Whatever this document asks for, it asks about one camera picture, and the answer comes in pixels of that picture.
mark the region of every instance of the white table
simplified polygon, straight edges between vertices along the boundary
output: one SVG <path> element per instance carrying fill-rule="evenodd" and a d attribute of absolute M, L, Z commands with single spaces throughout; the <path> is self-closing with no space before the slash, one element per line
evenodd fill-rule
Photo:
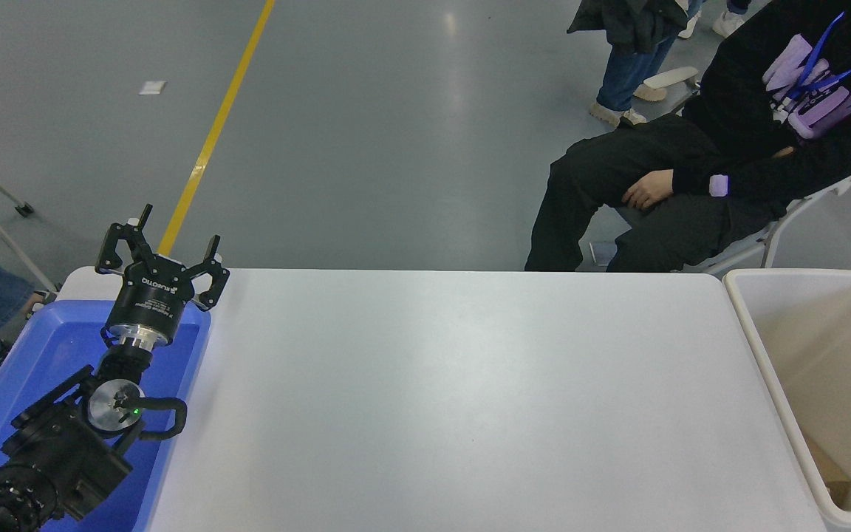
<path fill-rule="evenodd" d="M 188 404 L 152 532 L 825 529 L 711 276 L 233 270 Z"/>

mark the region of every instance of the blue tray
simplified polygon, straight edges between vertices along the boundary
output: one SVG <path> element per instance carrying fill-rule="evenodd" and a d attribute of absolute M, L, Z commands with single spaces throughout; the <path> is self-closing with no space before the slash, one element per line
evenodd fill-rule
<path fill-rule="evenodd" d="M 0 448 L 15 431 L 11 420 L 81 367 L 98 367 L 107 349 L 100 328 L 107 321 L 109 301 L 56 301 L 38 311 L 0 369 Z M 140 387 L 148 396 L 183 400 L 202 360 L 210 317 L 189 305 L 182 314 L 176 341 L 153 351 L 151 367 Z M 146 430 L 165 430 L 171 415 L 146 412 Z M 192 422 L 192 411 L 188 423 Z M 136 441 L 127 451 L 133 472 L 102 505 L 77 522 L 70 517 L 51 521 L 46 532 L 138 532 L 146 528 L 165 473 L 174 439 Z M 0 465 L 7 457 L 0 450 Z"/>

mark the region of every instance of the wristband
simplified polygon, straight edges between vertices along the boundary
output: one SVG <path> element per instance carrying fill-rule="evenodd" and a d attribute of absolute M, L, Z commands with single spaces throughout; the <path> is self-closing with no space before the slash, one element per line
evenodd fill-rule
<path fill-rule="evenodd" d="M 719 173 L 712 175 L 708 180 L 708 194 L 712 198 L 723 198 L 727 196 L 728 178 L 726 175 Z"/>

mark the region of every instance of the black pants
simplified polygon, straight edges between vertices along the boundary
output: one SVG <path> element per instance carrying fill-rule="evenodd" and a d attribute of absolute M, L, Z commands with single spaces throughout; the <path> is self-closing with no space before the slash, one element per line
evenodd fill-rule
<path fill-rule="evenodd" d="M 718 154 L 702 131 L 676 115 L 577 142 L 550 165 L 524 269 L 576 270 L 582 262 L 580 238 L 601 205 L 621 206 L 622 195 L 650 171 Z M 718 255 L 774 218 L 776 212 L 766 203 L 676 194 L 615 240 L 618 252 L 607 270 L 679 270 Z"/>

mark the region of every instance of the purple print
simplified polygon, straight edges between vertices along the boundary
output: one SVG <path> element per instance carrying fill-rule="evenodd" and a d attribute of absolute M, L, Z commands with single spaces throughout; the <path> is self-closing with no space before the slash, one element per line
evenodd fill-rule
<path fill-rule="evenodd" d="M 796 86 L 812 51 L 813 45 L 802 35 L 794 35 L 784 51 L 764 72 L 762 80 L 776 104 L 780 104 Z M 830 75 L 830 63 L 820 58 L 804 80 L 804 84 L 824 80 Z M 851 93 L 847 88 L 834 83 L 823 91 L 801 95 L 798 101 L 787 105 L 787 111 L 790 113 L 787 125 L 803 143 L 823 136 L 834 125 L 851 115 Z"/>

